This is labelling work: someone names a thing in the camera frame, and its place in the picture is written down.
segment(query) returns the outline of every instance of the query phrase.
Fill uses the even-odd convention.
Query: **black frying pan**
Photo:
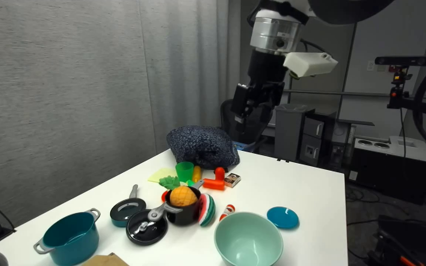
[[[111,209],[111,222],[117,228],[126,228],[129,218],[142,216],[145,207],[145,202],[138,199],[138,185],[135,185],[129,199]]]

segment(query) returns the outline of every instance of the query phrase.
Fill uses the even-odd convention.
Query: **dark blue cloth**
[[[167,135],[167,145],[178,163],[191,162],[204,169],[228,169],[240,165],[240,156],[231,138],[219,129],[179,128]]]

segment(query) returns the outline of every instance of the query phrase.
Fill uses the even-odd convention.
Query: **gray curtain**
[[[141,0],[155,141],[170,129],[219,125],[238,82],[240,2]]]
[[[238,5],[0,0],[0,209],[22,224],[164,150],[170,129],[218,126]]]

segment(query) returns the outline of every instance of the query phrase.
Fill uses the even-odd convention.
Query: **white table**
[[[225,193],[207,191],[222,213],[226,204],[237,212],[253,212],[265,216],[271,207],[287,206],[300,218],[300,228],[284,233],[283,266],[346,266],[346,207],[345,178],[342,173],[327,172],[295,163],[283,163],[269,157],[241,153],[241,165],[232,169],[243,181]],[[33,250],[50,225],[56,221],[96,207],[102,216],[96,222],[101,237],[96,255],[119,255],[129,265],[215,265],[222,266],[222,258],[215,247],[215,230],[197,225],[176,228],[169,225],[167,236],[151,247],[132,244],[124,230],[114,228],[110,210],[126,200],[132,185],[139,185],[139,197],[148,209],[160,206],[164,191],[148,178],[161,168],[175,169],[175,159],[166,151],[132,170],[67,202],[65,204],[21,225],[16,233],[0,243],[11,265],[53,265],[49,255],[40,256]]]

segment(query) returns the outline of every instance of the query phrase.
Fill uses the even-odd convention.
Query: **black lid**
[[[151,222],[148,219],[150,212],[151,210],[142,212],[142,216],[133,218],[126,227],[127,238],[138,246],[153,246],[163,240],[167,234],[167,221],[163,218],[158,222]]]

